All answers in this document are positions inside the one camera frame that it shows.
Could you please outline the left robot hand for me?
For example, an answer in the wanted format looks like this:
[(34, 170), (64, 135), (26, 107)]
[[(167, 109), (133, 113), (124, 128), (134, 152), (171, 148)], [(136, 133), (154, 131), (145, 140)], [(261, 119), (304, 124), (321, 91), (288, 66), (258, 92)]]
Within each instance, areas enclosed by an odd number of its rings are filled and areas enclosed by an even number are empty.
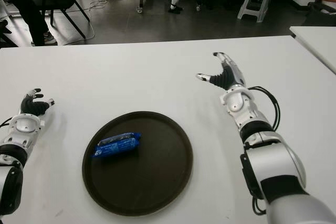
[(37, 98), (43, 98), (44, 95), (41, 93), (40, 88), (35, 88), (28, 91), (19, 107), (19, 114), (32, 114), (35, 116), (41, 116), (46, 113), (46, 111), (55, 104), (54, 99), (49, 99), (48, 101), (35, 101)]

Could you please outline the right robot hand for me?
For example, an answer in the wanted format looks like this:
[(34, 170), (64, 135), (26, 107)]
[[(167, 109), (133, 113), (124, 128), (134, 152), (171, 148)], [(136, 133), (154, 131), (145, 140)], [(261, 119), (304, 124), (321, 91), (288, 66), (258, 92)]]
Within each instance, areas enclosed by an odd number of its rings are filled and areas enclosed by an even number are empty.
[(209, 82), (217, 87), (223, 88), (226, 91), (230, 90), (233, 86), (246, 86), (243, 73), (229, 55), (223, 52), (214, 52), (213, 56), (220, 60), (223, 69), (222, 73), (212, 76), (198, 73), (196, 77), (199, 80)]

